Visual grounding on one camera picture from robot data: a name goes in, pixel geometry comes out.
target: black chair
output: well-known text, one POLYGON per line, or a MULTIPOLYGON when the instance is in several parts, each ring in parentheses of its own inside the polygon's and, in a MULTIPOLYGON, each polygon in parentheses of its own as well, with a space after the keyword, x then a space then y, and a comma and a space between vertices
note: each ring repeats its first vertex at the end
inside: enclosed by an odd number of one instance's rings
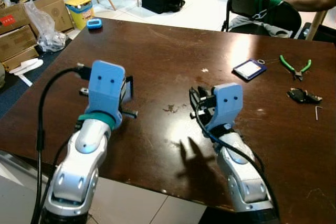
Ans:
MULTIPOLYGON (((301 17, 298 11, 281 0, 228 0, 226 20, 223 23, 222 31, 229 31, 230 12, 250 20, 292 31, 290 38, 293 38, 301 27, 301 17)), ((229 32, 269 36, 263 26, 254 23, 234 27, 229 32)))

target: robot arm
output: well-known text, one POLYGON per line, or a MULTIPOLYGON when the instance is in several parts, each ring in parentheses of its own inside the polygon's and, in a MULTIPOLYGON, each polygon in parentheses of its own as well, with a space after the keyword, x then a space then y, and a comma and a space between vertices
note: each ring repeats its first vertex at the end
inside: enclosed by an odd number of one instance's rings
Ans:
POLYGON ((189 95, 194 110, 191 118, 197 118, 198 113, 204 136, 214 142, 217 163, 227 179, 240 223, 280 223, 269 186, 252 165, 255 161, 252 150, 233 130, 234 119, 243 107, 242 87, 222 84, 213 87, 211 93, 201 87, 198 91, 191 88, 189 95))
MULTIPOLYGON (((122 122, 121 103, 133 95, 132 78, 117 65, 92 65, 89 105, 68 142, 66 158, 57 167, 47 193, 40 223, 86 223, 111 131, 122 122)), ((127 115, 136 117, 136 112, 127 115)))

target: cardboard box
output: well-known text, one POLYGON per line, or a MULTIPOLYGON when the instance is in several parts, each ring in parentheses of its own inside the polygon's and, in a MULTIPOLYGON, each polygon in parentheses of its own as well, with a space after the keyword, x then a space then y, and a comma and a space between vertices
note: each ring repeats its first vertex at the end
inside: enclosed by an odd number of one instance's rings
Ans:
POLYGON ((73 28, 70 15, 63 0, 35 0, 34 4, 36 8, 43 10, 53 18, 56 31, 66 31, 73 28))
POLYGON ((0 34, 28 25, 30 20, 22 4, 0 9, 0 34))
POLYGON ((2 65, 4 66, 5 70, 7 72, 11 71, 14 68, 17 68, 21 65, 21 62, 25 60, 30 60, 33 58, 38 57, 38 53, 35 50, 34 47, 29 47, 28 49, 24 50, 23 52, 20 52, 13 57, 11 57, 8 60, 5 60, 2 65))
POLYGON ((35 36, 28 25, 0 35, 0 62, 35 44, 35 36))

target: green pliers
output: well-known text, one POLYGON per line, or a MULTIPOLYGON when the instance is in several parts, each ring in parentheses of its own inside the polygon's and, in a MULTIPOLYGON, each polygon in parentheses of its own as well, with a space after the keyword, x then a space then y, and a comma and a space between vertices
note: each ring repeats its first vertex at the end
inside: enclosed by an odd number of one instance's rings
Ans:
POLYGON ((285 59, 282 55, 280 55, 280 60, 281 60, 282 64, 284 64, 294 74, 294 78, 298 78, 300 81, 303 80, 302 74, 305 71, 307 71, 311 66, 311 60, 308 60, 308 63, 304 68, 302 68, 300 71, 296 71, 294 67, 292 67, 290 64, 288 64, 285 61, 285 59))

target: dark tabletop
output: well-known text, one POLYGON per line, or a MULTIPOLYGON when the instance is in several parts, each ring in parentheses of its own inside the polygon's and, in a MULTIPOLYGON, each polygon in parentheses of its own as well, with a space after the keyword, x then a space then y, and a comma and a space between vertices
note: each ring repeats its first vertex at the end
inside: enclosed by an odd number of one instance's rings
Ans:
MULTIPOLYGON (((283 223, 335 220, 335 47, 324 42, 269 38, 103 19, 103 29, 84 29, 0 120, 0 148, 36 159, 37 106, 46 82, 77 62, 96 59, 122 65, 134 77, 139 117, 124 118, 112 133, 100 176, 208 206, 231 209, 226 181, 210 140, 189 113, 191 86, 236 82, 244 107, 236 129, 265 163, 283 223), (303 82, 279 62, 301 69, 303 82), (246 83, 231 73, 247 59, 263 59, 267 71, 246 83), (319 120, 313 104, 286 95, 291 87, 323 97, 319 120)), ((69 74, 50 89, 45 110, 44 162, 51 163, 72 132, 87 98, 87 82, 69 74)))

